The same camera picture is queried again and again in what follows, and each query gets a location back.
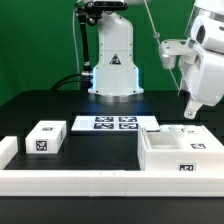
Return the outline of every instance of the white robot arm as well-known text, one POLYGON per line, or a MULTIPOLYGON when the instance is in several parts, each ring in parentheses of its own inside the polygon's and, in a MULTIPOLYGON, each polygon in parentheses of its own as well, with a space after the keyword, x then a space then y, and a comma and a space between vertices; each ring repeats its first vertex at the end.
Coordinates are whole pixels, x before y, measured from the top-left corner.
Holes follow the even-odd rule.
POLYGON ((115 11, 144 0, 83 0, 87 22, 98 24, 99 62, 93 68, 93 86, 88 91, 106 101, 125 99, 143 93, 138 67, 133 62, 133 26, 115 11))
POLYGON ((184 116, 193 119, 203 105, 215 106, 224 95, 224 0, 196 0, 186 29, 185 44, 162 42, 163 67, 175 67, 181 55, 181 90, 190 93, 184 116))

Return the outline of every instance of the small white box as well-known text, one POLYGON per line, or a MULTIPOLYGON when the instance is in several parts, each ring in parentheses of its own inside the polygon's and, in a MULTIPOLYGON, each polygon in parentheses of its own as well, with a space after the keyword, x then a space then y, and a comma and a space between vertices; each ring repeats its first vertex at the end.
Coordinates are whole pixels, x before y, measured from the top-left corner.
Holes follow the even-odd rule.
POLYGON ((204 126, 139 128, 138 159, 147 171, 224 171, 224 146, 204 126))
POLYGON ((18 152, 17 137, 5 137, 0 142, 0 170, 3 170, 18 152))
POLYGON ((40 121, 26 137, 26 153, 57 153, 66 136, 66 121, 40 121))

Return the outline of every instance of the white edge rail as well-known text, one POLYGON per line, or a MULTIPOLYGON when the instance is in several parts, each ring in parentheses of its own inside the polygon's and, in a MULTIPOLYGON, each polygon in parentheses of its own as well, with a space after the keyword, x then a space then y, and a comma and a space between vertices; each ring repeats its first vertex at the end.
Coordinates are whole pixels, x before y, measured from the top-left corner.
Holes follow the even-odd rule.
POLYGON ((1 170, 0 196, 223 197, 224 172, 1 170))

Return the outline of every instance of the black table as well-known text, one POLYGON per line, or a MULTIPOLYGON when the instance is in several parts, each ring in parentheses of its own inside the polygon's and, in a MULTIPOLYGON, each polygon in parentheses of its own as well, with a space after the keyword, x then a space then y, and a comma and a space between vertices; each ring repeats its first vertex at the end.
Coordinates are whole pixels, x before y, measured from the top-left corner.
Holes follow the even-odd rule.
MULTIPOLYGON (((0 136, 19 139, 19 152, 5 169, 139 169, 136 133, 71 132, 77 115, 153 115, 159 124, 205 125, 224 144, 224 104, 203 106, 188 120, 183 117, 186 103, 187 97, 165 91, 145 92, 128 103, 94 101, 78 91, 23 92, 0 107, 0 136), (57 155, 26 155, 25 137, 39 120, 67 121, 68 134, 57 155)), ((223 198, 1 197, 0 222, 207 224, 223 223, 223 209, 223 198)))

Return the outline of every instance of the white block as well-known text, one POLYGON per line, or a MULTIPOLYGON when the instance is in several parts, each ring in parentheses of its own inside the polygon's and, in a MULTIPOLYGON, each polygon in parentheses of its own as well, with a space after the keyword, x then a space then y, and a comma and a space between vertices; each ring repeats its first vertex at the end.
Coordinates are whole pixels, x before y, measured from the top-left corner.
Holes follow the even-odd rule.
POLYGON ((0 196, 89 196, 88 171, 0 171, 0 196))
POLYGON ((223 197, 223 172, 126 172, 126 196, 223 197))
POLYGON ((5 137, 0 142, 0 170, 7 166, 17 152, 17 137, 5 137))
POLYGON ((139 129, 138 158, 141 170, 224 171, 224 146, 204 126, 139 129))
POLYGON ((125 196, 125 171, 92 171, 90 196, 125 196))
POLYGON ((26 137, 26 153, 57 153, 66 136, 66 121, 40 121, 26 137))

